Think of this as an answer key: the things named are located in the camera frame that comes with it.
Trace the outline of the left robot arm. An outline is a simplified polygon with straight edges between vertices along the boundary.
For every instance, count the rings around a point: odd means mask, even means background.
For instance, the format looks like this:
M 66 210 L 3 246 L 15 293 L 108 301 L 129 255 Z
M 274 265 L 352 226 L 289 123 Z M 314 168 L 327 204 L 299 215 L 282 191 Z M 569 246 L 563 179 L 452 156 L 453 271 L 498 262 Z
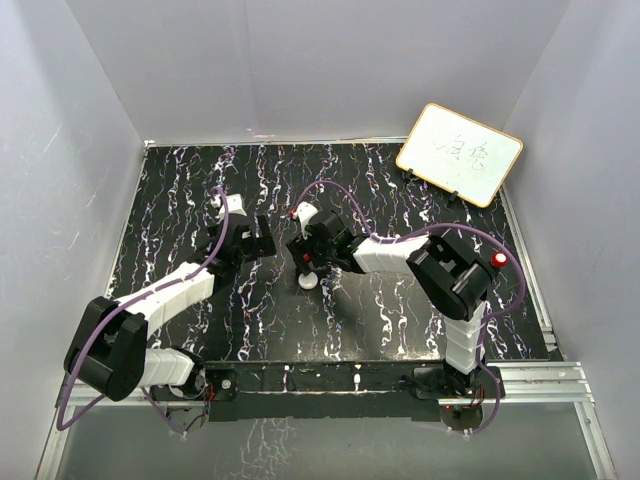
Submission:
M 121 401 L 137 388 L 168 386 L 186 399 L 206 387 L 204 361 L 181 347 L 151 349 L 150 337 L 196 303 L 232 283 L 245 263 L 276 253 L 267 217 L 232 213 L 226 224 L 171 274 L 125 297 L 89 302 L 64 360 L 70 374 L 106 398 Z

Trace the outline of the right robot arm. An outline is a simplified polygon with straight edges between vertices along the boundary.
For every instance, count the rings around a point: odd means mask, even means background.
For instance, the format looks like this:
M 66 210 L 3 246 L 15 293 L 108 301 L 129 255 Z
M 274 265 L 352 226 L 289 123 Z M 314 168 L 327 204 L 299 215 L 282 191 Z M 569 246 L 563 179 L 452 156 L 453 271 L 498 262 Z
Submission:
M 413 276 L 445 320 L 446 355 L 443 370 L 417 381 L 420 389 L 437 388 L 460 397 L 471 395 L 482 382 L 480 345 L 487 295 L 497 273 L 507 265 L 498 251 L 489 260 L 450 233 L 418 235 L 382 243 L 371 236 L 354 235 L 340 217 L 302 203 L 291 214 L 301 232 L 287 243 L 299 270 L 298 283 L 310 290 L 317 271 L 336 267 L 345 272 L 395 273 Z

